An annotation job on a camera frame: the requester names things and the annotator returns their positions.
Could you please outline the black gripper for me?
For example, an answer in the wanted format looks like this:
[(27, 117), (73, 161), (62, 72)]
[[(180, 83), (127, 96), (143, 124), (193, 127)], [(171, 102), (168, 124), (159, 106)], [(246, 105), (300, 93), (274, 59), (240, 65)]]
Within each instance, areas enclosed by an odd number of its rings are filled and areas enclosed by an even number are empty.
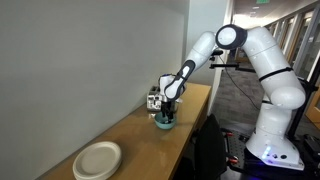
[(169, 122), (172, 122), (174, 119), (173, 113), (174, 113), (174, 103), (172, 101), (169, 102), (163, 102), (161, 105), (161, 112), (163, 119), (166, 119), (166, 117), (169, 117)]

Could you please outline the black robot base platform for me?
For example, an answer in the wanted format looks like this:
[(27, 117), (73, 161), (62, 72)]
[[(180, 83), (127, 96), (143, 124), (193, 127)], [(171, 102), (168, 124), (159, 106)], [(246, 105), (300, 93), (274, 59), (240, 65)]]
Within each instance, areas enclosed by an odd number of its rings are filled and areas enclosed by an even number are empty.
[(283, 150), (267, 144), (255, 155), (246, 147), (247, 135), (227, 129), (223, 134), (230, 156), (227, 165), (249, 180), (320, 180), (318, 162), (300, 142), (289, 143)]

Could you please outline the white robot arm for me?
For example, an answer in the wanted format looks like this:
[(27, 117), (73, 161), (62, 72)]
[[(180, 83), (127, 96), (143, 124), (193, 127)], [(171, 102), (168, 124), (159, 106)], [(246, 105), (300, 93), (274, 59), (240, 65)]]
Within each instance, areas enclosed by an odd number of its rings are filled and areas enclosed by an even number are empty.
[(174, 104), (184, 93), (186, 81), (220, 49), (241, 49), (252, 68), (251, 76), (262, 91), (246, 150), (265, 165), (302, 171), (305, 165), (286, 131), (292, 112), (305, 103), (306, 92), (277, 41), (264, 27), (244, 29), (228, 24), (217, 32), (203, 32), (180, 70), (159, 77), (162, 115), (168, 121), (173, 119)]

